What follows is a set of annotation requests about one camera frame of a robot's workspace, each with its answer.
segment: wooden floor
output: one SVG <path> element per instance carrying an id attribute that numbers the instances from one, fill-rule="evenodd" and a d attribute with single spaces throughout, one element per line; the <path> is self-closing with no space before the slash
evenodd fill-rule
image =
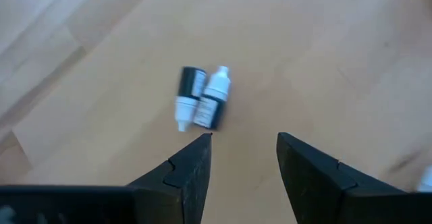
<path id="1" fill-rule="evenodd" d="M 0 171 L 7 183 L 129 183 L 206 132 L 177 132 L 180 68 L 225 65 L 232 91 L 203 223 L 295 223 L 278 132 L 390 182 L 394 163 L 431 143 L 431 5 L 139 0 L 100 43 L 77 36 L 87 54 L 11 126 L 19 147 L 3 151 Z"/>

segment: bottle label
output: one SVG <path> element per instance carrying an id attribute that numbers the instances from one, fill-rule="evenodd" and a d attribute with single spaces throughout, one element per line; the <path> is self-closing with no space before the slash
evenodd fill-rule
<path id="1" fill-rule="evenodd" d="M 195 71 L 194 85 L 192 86 L 192 95 L 201 96 L 204 89 L 206 74 L 200 70 Z"/>
<path id="2" fill-rule="evenodd" d="M 217 101 L 202 97 L 198 104 L 198 109 L 196 110 L 194 123 L 210 128 L 213 116 L 216 112 L 217 104 Z"/>

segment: black bottle label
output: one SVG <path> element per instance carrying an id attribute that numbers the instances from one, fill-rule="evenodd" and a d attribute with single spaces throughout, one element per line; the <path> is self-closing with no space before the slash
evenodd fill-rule
<path id="1" fill-rule="evenodd" d="M 178 88 L 178 96 L 199 99 L 205 86 L 205 71 L 195 67 L 183 67 Z"/>
<path id="2" fill-rule="evenodd" d="M 194 123 L 216 130 L 221 121 L 225 101 L 214 96 L 202 95 L 195 113 Z"/>

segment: white object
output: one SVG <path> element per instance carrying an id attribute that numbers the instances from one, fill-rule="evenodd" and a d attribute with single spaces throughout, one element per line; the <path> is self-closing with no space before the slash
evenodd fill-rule
<path id="1" fill-rule="evenodd" d="M 417 190 L 420 192 L 432 192 L 432 166 L 426 168 Z"/>
<path id="2" fill-rule="evenodd" d="M 203 93 L 206 76 L 206 73 L 203 71 L 195 71 L 194 85 L 192 86 L 192 96 L 201 96 L 201 93 Z"/>
<path id="3" fill-rule="evenodd" d="M 209 129 L 215 129 L 219 125 L 223 105 L 228 100 L 228 92 L 230 91 L 229 70 L 228 67 L 219 66 L 219 70 L 211 75 L 210 82 L 204 89 L 194 117 L 194 123 L 197 125 Z"/>
<path id="4" fill-rule="evenodd" d="M 188 130 L 190 123 L 192 123 L 198 100 L 178 96 L 175 103 L 175 120 L 178 123 L 178 130 L 185 132 Z"/>
<path id="5" fill-rule="evenodd" d="M 231 80 L 228 78 L 230 69 L 226 66 L 219 66 L 219 70 L 211 75 L 210 82 L 204 89 L 205 95 L 214 96 L 223 101 L 228 100 L 228 92 L 230 91 Z"/>

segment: small plastic bottle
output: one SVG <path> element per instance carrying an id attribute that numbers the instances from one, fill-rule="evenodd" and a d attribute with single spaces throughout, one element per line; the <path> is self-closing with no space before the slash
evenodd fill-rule
<path id="1" fill-rule="evenodd" d="M 210 82 L 200 97 L 194 117 L 195 124 L 210 130 L 217 129 L 230 91 L 228 72 L 228 67 L 219 66 L 219 70 L 211 75 Z"/>
<path id="2" fill-rule="evenodd" d="M 177 99 L 175 120 L 178 130 L 185 132 L 192 123 L 195 109 L 203 92 L 207 74 L 203 69 L 183 67 Z"/>
<path id="3" fill-rule="evenodd" d="M 421 182 L 417 187 L 419 192 L 432 192 L 432 166 L 428 166 L 423 173 Z"/>

